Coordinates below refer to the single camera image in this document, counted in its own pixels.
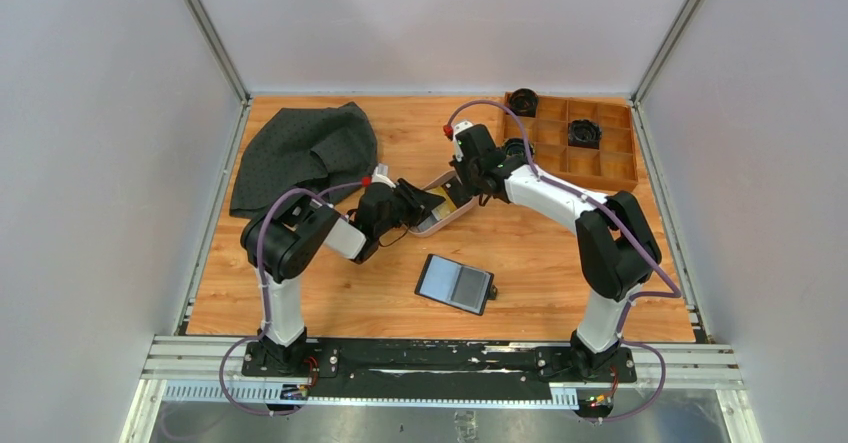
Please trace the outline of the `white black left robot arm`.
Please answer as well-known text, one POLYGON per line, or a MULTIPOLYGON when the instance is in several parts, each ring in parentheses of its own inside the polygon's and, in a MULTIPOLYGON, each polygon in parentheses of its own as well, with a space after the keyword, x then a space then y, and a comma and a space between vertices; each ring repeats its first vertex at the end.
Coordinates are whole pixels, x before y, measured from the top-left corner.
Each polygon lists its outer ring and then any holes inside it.
POLYGON ((302 316, 302 274, 327 247, 361 264, 382 246, 392 229, 412 229, 441 204, 444 196, 404 179, 368 176, 320 193, 295 187, 266 213, 245 226, 241 245, 259 279, 263 320, 256 347, 283 376, 306 363, 307 330, 302 316))

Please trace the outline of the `black leather card holder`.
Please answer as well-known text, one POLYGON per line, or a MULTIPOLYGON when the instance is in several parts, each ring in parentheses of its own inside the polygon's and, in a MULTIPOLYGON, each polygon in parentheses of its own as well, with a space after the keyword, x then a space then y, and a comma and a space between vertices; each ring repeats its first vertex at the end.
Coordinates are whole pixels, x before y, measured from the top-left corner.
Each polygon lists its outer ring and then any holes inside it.
POLYGON ((492 272, 435 254, 427 256, 414 293, 477 316, 498 297, 492 272))

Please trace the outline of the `gold credit card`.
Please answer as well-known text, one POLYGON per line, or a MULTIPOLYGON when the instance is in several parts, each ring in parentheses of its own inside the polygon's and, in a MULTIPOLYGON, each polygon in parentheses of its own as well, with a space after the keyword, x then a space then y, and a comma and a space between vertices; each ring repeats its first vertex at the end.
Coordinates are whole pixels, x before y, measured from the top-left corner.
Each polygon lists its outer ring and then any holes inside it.
POLYGON ((427 189, 427 193, 442 199, 441 203, 432 210, 432 216, 437 221, 448 218, 463 205, 458 197, 458 193, 456 191, 451 192, 444 186, 427 189))

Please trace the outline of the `pink oval plastic tray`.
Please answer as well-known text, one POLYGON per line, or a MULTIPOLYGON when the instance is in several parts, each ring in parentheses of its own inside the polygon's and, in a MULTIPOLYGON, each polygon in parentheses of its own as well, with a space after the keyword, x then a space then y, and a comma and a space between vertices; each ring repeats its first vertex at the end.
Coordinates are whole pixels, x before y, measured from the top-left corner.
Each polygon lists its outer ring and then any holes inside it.
MULTIPOLYGON (((423 190, 427 191, 427 189, 435 188, 438 186, 442 186, 447 180, 452 177, 458 177, 457 173, 453 170, 443 173, 441 176, 437 177, 435 180, 431 181, 427 184, 423 190)), ((412 227, 410 229, 410 233, 416 237, 429 237, 450 224, 451 222, 456 221, 459 217, 468 213, 470 210, 476 208, 478 206, 478 199, 476 196, 472 195, 472 200, 467 203, 465 206, 459 208, 456 212, 452 213, 448 218, 437 221, 432 215, 426 218, 422 223, 418 226, 412 227)))

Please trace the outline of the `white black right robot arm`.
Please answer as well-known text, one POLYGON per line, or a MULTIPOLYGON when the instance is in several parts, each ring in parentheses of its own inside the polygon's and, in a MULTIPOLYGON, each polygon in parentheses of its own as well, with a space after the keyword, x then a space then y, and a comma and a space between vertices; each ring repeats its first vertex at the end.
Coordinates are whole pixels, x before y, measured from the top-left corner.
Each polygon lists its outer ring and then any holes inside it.
POLYGON ((632 297, 657 273, 661 252, 638 200, 629 192, 604 195, 567 183, 495 145, 488 128, 462 121, 444 128, 460 181, 482 202, 491 198, 529 208, 577 239, 590 287, 582 321, 570 338, 571 366, 596 380, 620 348, 632 297))

